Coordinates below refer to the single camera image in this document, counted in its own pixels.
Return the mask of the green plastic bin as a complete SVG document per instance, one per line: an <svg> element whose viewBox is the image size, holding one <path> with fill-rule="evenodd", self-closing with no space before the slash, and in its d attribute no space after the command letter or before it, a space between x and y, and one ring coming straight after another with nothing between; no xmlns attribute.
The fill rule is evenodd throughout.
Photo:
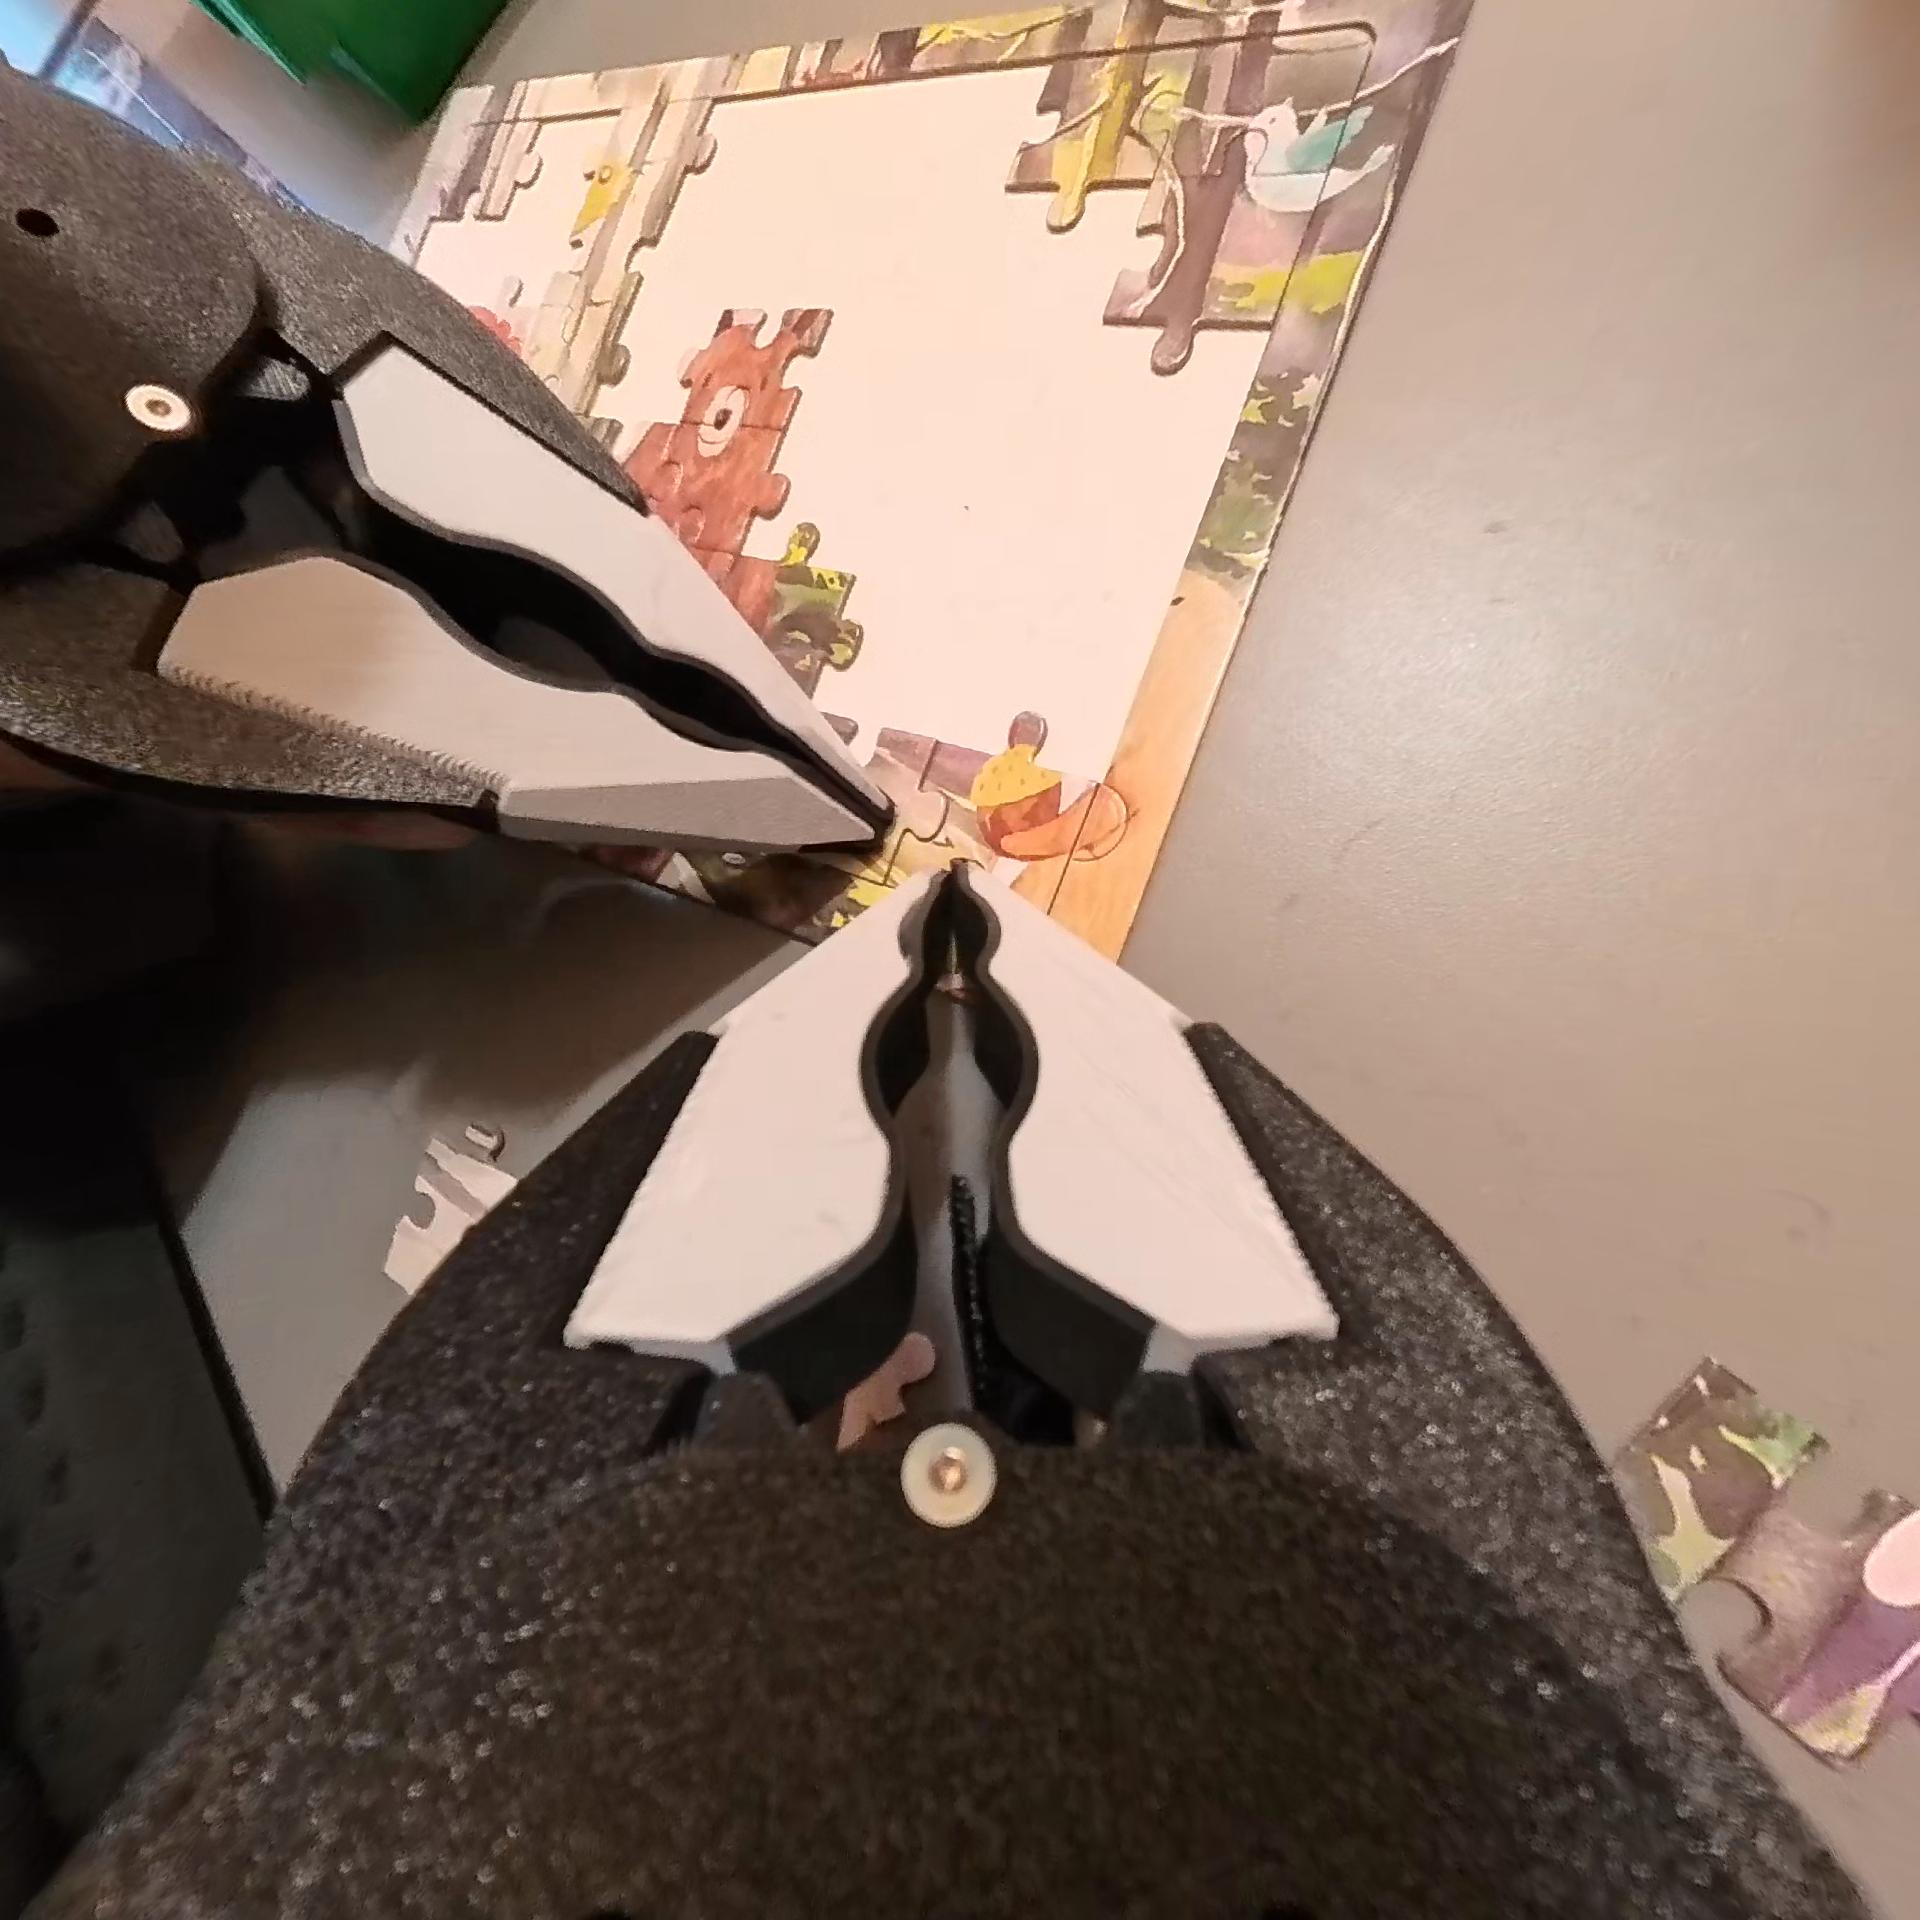
<svg viewBox="0 0 1920 1920"><path fill-rule="evenodd" d="M287 81L343 72L405 121L430 121L502 0L205 0Z"/></svg>

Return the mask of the space themed puzzle board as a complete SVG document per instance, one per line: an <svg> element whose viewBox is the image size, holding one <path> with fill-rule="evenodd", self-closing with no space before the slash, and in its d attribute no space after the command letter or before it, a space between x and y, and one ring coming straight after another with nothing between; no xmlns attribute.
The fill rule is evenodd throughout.
<svg viewBox="0 0 1920 1920"><path fill-rule="evenodd" d="M134 134L173 157L210 157L269 188L280 205L300 205L250 149L241 149L205 105L193 105L155 54L141 54L123 32L99 15L60 22L56 50L44 54L44 85L60 96L99 105L102 118L132 121Z"/></svg>

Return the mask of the acorn print puzzle piece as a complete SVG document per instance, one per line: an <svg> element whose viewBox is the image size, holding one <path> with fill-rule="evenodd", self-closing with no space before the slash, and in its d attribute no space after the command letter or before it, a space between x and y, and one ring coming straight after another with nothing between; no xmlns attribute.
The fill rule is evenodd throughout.
<svg viewBox="0 0 1920 1920"><path fill-rule="evenodd" d="M1069 781L1042 763L1049 718L1017 715L1001 753L973 774L978 845L1001 863L1101 863L1122 852L1134 807L1105 781Z"/></svg>

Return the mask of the brown green puzzle piece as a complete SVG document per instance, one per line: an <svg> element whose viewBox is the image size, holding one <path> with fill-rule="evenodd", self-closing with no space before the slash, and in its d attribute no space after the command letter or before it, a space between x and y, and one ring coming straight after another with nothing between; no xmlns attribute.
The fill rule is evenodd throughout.
<svg viewBox="0 0 1920 1920"><path fill-rule="evenodd" d="M816 524L796 524L784 560L736 560L727 593L808 693L862 659L855 579L816 569Z"/></svg>

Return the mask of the jigsaw pieces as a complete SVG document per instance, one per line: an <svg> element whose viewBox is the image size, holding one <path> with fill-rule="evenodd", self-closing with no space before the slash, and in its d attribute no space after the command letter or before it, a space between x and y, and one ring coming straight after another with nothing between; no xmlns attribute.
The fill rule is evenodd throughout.
<svg viewBox="0 0 1920 1920"><path fill-rule="evenodd" d="M1598 1608L1619 1579L1628 1586L1628 1561L1614 1577L1627 1525L1669 1598L1708 1577L1738 1579L1762 1628L1723 1658L1723 1683L1819 1763L1860 1763L1891 1717L1916 1717L1916 1500L1880 1492L1848 1531L1809 1525L1784 1492L1819 1442L1716 1362L1696 1362L1636 1429L1604 1493L1560 1377L1456 1247L1278 1083L1230 1083L1230 1094L1265 1103L1240 1103L1240 1154L1211 1147L1211 1156L1256 1181L1261 1227L1278 1227L1335 1334L1230 1346L1196 1362L1196 1377L1163 1368L1185 1403L1240 1444L1447 1537L1537 1608ZM536 1203L580 1147L476 1219L437 1267L454 1278L452 1298L430 1278L430 1307L452 1307L459 1334L502 1334L521 1372L552 1362L567 1386L595 1346L636 1346L636 1334L567 1339L604 1247L550 1233ZM891 1433L906 1411L950 1418L950 1403L1025 1444L1122 1433L1101 1400L1096 1411L1058 1400L1009 1346L1001 1313L1069 1298L1021 1267L1042 1258L1025 1203L1021 1227L1001 1219L1017 1207L993 1174L957 1181L957 1247L938 1262L957 1307L846 1400L846 1451Z"/></svg>

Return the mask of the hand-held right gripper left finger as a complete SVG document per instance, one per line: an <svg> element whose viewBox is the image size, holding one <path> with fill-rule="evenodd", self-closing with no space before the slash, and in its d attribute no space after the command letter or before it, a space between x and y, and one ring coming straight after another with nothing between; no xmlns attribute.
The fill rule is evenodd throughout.
<svg viewBox="0 0 1920 1920"><path fill-rule="evenodd" d="M878 1033L921 995L921 925L950 877L918 877L822 947L773 971L708 1026L708 1061L604 1244L567 1346L630 1346L708 1372L872 1372L918 1298L855 1325L899 1233L891 1105Z"/></svg>

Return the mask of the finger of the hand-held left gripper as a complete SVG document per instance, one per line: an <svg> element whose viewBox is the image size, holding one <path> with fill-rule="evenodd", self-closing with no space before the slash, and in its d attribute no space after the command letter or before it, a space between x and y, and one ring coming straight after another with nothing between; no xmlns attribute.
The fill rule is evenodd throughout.
<svg viewBox="0 0 1920 1920"><path fill-rule="evenodd" d="M891 803L803 693L708 569L424 359L379 347L331 396L357 493L415 531L437 611L502 584L645 715L615 753L615 792L645 824L888 824Z"/></svg>
<svg viewBox="0 0 1920 1920"><path fill-rule="evenodd" d="M357 560L313 554L198 584L160 680L459 774L521 845L855 852L878 838L770 753L704 746L630 687L567 687L485 659Z"/></svg>

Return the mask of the jigsaw puzzle frame board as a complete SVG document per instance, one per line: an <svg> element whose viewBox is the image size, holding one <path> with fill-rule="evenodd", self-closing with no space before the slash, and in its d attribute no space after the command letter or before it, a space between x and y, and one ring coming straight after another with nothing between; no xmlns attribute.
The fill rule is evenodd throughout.
<svg viewBox="0 0 1920 1920"><path fill-rule="evenodd" d="M452 91L391 254L508 315L615 460L727 307L829 307L786 503L688 554L727 593L816 524L862 659L813 706L891 831L604 865L816 943L978 863L1122 956L1467 22L1115 0ZM1134 807L1115 856L978 845L1021 706Z"/></svg>

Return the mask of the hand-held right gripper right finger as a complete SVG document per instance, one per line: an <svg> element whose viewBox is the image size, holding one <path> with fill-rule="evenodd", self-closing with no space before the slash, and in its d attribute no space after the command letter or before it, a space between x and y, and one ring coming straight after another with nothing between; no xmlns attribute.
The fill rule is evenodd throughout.
<svg viewBox="0 0 1920 1920"><path fill-rule="evenodd" d="M1001 1105L985 1318L1021 1372L1105 1420L1144 1372L1330 1339L1335 1307L1196 1023L978 865L957 877L957 956Z"/></svg>

